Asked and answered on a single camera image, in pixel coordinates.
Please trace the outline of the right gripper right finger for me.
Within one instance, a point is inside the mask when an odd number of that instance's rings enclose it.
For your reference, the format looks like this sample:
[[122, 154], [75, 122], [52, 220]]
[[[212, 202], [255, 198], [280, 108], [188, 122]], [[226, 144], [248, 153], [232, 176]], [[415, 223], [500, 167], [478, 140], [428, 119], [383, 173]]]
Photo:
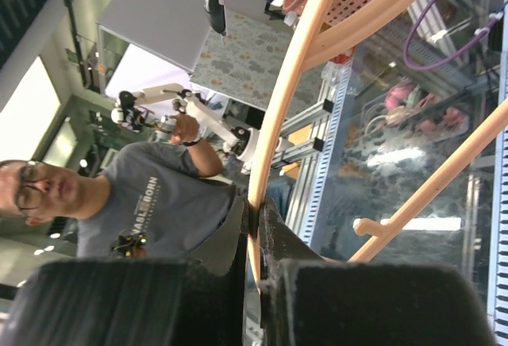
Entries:
[[259, 216], [267, 345], [492, 345], [479, 298], [443, 265], [324, 261], [267, 200]]

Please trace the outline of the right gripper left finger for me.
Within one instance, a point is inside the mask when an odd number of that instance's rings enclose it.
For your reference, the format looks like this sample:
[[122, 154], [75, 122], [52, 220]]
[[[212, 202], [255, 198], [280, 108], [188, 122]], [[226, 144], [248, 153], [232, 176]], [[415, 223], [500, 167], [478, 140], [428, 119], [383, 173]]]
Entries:
[[4, 345], [240, 345], [248, 204], [184, 259], [62, 259], [19, 290]]

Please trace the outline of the peach plastic hanger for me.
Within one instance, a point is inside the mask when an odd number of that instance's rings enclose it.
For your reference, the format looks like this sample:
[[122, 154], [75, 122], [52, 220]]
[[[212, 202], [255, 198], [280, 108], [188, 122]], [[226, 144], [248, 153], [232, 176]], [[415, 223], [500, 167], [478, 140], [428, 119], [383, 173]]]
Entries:
[[[279, 76], [260, 129], [248, 186], [251, 219], [248, 255], [257, 284], [262, 279], [259, 213], [265, 200], [271, 160], [283, 120], [301, 74], [357, 45], [398, 16], [415, 0], [372, 0], [358, 12], [324, 33], [318, 30], [333, 0], [308, 0], [281, 66]], [[492, 142], [507, 125], [507, 103], [492, 114], [454, 151], [421, 187], [381, 225], [363, 219], [356, 226], [359, 235], [371, 238], [350, 258], [350, 262], [372, 260], [402, 228], [427, 206], [465, 167]]]

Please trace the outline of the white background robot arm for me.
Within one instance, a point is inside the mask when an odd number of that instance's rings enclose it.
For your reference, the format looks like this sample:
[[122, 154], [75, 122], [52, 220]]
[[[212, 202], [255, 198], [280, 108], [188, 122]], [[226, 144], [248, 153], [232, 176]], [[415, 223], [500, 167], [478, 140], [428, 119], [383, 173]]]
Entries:
[[[1, 210], [38, 225], [77, 220], [73, 258], [40, 267], [17, 292], [4, 345], [241, 345], [250, 222], [199, 128], [237, 136], [177, 84], [121, 92], [116, 122], [138, 106], [180, 107], [170, 141], [126, 145], [98, 176], [34, 160], [1, 164]], [[266, 345], [492, 345], [474, 291], [447, 267], [328, 263], [261, 210]]]

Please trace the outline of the person in grey shirt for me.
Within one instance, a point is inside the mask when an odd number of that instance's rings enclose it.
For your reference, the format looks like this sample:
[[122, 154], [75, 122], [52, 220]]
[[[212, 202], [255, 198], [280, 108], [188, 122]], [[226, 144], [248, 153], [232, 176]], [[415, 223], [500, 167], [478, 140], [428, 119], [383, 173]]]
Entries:
[[127, 144], [95, 177], [41, 161], [1, 163], [1, 211], [28, 225], [56, 217], [78, 222], [77, 256], [102, 257], [119, 236], [142, 235], [142, 252], [181, 257], [225, 222], [239, 194], [198, 122], [175, 117], [168, 143]]

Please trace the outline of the aluminium rail frame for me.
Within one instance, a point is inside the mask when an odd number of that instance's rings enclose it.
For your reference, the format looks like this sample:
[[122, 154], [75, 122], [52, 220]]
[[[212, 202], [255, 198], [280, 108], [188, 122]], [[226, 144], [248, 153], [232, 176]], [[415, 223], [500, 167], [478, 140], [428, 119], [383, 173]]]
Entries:
[[[507, 100], [507, 23], [468, 46], [507, 0], [417, 0], [323, 71], [333, 111], [313, 123], [320, 153], [302, 162], [287, 225], [314, 251], [348, 260]], [[507, 342], [507, 133], [501, 131], [376, 256], [442, 263], [476, 286], [497, 344]]]

